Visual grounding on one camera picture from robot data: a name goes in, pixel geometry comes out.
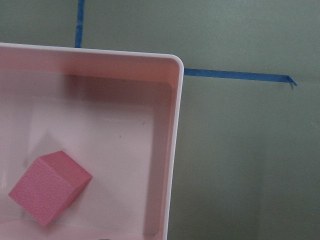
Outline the red foam block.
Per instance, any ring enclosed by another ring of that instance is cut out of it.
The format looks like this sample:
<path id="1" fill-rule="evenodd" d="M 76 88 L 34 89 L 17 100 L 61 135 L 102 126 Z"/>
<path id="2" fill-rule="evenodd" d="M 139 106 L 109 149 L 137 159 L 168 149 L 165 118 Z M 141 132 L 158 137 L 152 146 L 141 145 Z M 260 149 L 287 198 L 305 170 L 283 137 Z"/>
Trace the red foam block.
<path id="1" fill-rule="evenodd" d="M 45 227 L 73 203 L 92 178 L 60 150 L 37 157 L 8 195 Z"/>

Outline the pink plastic bin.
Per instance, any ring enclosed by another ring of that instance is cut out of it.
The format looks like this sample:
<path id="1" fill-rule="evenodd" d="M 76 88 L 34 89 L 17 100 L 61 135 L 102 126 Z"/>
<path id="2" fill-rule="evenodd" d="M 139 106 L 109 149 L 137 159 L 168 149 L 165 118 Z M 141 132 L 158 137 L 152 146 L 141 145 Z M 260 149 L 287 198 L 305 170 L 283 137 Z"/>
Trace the pink plastic bin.
<path id="1" fill-rule="evenodd" d="M 167 239 L 183 76 L 172 54 L 2 43 L 1 239 Z M 92 180 L 41 226 L 9 192 L 60 150 Z"/>

